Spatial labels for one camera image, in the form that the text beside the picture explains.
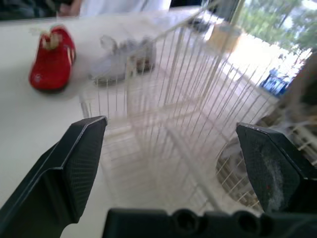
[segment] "red shoe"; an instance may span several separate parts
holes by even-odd
[[[32,87],[43,91],[63,89],[70,78],[75,60],[75,46],[62,26],[40,36],[39,48],[29,81]]]

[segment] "tree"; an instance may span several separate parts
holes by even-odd
[[[242,10],[240,24],[249,34],[291,51],[305,23],[299,17],[292,29],[286,29],[284,23],[301,4],[302,0],[251,0]]]
[[[298,32],[295,44],[299,50],[317,48],[317,10],[308,10],[293,20],[293,31]]]

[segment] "white table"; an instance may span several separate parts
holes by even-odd
[[[14,192],[38,158],[56,143],[67,128],[83,118],[79,92],[87,83],[91,61],[105,53],[99,39],[106,34],[118,42],[154,37],[192,13],[192,9],[108,15],[94,18],[49,19],[0,24],[0,207]],[[49,30],[62,23],[77,47],[77,62],[63,93],[46,95],[28,83],[39,36],[31,28]],[[78,225],[67,227],[62,237],[100,237],[111,198],[98,172],[87,208]]]

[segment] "black object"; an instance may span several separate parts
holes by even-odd
[[[251,185],[265,212],[317,213],[317,169],[277,131],[236,129]]]
[[[206,212],[202,217],[189,210],[169,216],[162,210],[111,209],[103,238],[312,238],[317,216],[262,214],[240,211],[233,215]]]
[[[58,238],[78,223],[96,177],[107,120],[73,123],[0,210],[1,238]]]
[[[198,32],[206,32],[210,28],[210,23],[205,22],[201,18],[194,18],[188,21],[188,25],[193,27]]]

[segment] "white wire basket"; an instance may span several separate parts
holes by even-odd
[[[246,76],[248,68],[241,72],[230,63],[227,40],[215,49],[206,41],[210,32],[188,26],[196,17],[211,25],[209,31],[218,21],[203,8],[128,54],[123,81],[90,81],[83,92],[84,116],[109,119],[101,167],[113,206],[262,212],[243,156],[237,153],[237,162],[230,163],[223,152],[236,140],[237,122],[255,124],[277,100],[257,87],[264,72],[254,83],[256,69]],[[156,51],[155,63],[147,72],[137,70],[136,56],[143,55],[145,65],[149,47]],[[287,131],[316,158],[309,131]]]

